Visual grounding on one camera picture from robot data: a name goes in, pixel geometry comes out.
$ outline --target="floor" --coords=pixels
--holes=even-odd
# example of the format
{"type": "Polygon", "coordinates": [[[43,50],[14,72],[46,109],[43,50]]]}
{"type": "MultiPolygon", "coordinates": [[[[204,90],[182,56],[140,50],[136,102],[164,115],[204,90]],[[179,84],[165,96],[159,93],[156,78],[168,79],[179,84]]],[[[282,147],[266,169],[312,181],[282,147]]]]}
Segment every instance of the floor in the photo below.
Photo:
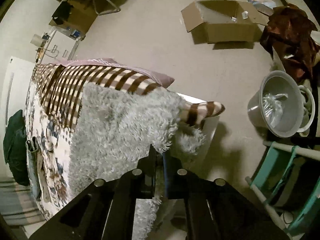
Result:
{"type": "Polygon", "coordinates": [[[180,12],[192,1],[127,0],[120,12],[97,17],[76,58],[111,57],[152,69],[175,78],[170,90],[222,102],[226,110],[202,176],[210,180],[222,177],[256,202],[244,178],[254,173],[265,147],[247,117],[246,107],[272,60],[259,43],[252,49],[237,48],[236,43],[195,45],[180,12]]]}

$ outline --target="bed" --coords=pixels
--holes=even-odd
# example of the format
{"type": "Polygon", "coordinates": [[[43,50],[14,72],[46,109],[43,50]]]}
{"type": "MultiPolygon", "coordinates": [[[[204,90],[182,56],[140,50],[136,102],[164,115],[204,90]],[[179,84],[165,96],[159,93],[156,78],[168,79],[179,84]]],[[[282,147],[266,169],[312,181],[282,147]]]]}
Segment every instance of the bed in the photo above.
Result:
{"type": "MultiPolygon", "coordinates": [[[[27,137],[37,138],[42,156],[41,197],[36,204],[46,220],[54,216],[71,199],[68,183],[70,145],[81,112],[82,89],[87,83],[128,93],[146,95],[158,87],[168,87],[173,79],[117,63],[112,59],[39,64],[32,71],[25,119],[27,137]]],[[[181,119],[202,129],[206,140],[193,163],[194,171],[210,146],[219,115],[224,106],[180,94],[186,99],[181,119]]]]}

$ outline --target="green fabric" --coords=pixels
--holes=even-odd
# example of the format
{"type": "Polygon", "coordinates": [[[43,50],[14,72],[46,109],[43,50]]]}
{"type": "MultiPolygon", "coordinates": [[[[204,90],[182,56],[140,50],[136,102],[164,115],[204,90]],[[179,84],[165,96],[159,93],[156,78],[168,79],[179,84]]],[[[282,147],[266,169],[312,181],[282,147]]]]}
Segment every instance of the green fabric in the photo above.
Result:
{"type": "Polygon", "coordinates": [[[29,185],[26,150],[26,125],[22,110],[10,117],[3,140],[5,163],[9,163],[15,181],[23,186],[29,185]]]}

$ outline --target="plastic bag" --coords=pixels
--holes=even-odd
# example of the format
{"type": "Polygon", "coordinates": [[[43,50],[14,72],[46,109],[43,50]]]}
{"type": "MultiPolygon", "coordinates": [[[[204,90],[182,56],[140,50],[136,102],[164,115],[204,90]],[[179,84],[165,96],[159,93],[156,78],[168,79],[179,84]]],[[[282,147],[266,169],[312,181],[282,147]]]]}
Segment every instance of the plastic bag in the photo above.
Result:
{"type": "Polygon", "coordinates": [[[281,121],[284,105],[278,100],[282,97],[288,98],[288,94],[276,94],[275,96],[268,93],[263,96],[263,113],[267,119],[268,124],[275,128],[281,121]]]}

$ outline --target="gray fluffy blanket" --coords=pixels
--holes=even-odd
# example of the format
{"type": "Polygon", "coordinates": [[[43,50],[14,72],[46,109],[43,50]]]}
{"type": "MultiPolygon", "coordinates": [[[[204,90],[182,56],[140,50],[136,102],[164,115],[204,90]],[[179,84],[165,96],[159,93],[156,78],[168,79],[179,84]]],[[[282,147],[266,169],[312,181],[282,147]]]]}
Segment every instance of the gray fluffy blanket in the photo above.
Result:
{"type": "MultiPolygon", "coordinates": [[[[76,196],[95,179],[118,179],[136,168],[138,160],[148,155],[150,144],[160,153],[172,147],[177,157],[191,161],[204,136],[198,130],[179,125],[183,104],[179,95],[164,88],[140,96],[87,84],[72,138],[72,195],[76,196]]],[[[132,239],[146,238],[161,201],[161,190],[152,200],[137,200],[132,239]]]]}

